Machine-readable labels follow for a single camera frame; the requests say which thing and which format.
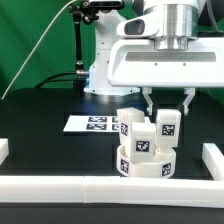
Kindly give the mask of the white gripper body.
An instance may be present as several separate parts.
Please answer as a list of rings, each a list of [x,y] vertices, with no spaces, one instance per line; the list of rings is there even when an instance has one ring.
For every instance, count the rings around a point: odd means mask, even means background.
[[[224,38],[199,38],[186,51],[155,50],[147,39],[120,40],[112,48],[108,80],[114,86],[224,87]]]

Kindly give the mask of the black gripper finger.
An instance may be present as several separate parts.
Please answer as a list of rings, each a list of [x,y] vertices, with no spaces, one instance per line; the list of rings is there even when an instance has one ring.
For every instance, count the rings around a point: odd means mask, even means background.
[[[144,96],[144,98],[145,98],[145,100],[148,104],[147,111],[148,111],[149,115],[151,115],[153,113],[153,101],[150,97],[151,93],[152,93],[152,89],[150,87],[144,87],[142,89],[142,94],[143,94],[143,96]]]
[[[195,96],[195,92],[196,92],[195,88],[184,89],[185,99],[182,102],[182,110],[184,115],[187,115],[189,112],[189,105]]]

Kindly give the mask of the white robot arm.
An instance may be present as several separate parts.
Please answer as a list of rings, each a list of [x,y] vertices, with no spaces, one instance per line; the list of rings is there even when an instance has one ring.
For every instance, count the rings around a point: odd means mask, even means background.
[[[197,88],[224,87],[224,35],[198,32],[210,0],[87,0],[87,6],[111,11],[128,1],[136,17],[116,26],[118,41],[109,48],[111,85],[140,87],[149,105],[154,88],[182,88],[184,107]]]

